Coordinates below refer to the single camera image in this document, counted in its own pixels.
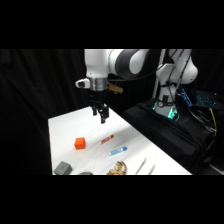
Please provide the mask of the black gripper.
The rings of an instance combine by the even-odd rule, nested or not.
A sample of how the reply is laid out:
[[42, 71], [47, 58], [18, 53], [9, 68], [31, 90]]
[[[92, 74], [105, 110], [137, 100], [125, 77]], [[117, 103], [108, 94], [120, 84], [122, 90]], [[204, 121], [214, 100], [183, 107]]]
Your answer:
[[106, 103], [106, 91], [89, 91], [90, 105], [92, 106], [93, 116], [97, 115], [97, 108], [99, 109], [101, 123], [104, 124], [109, 117], [109, 108]]

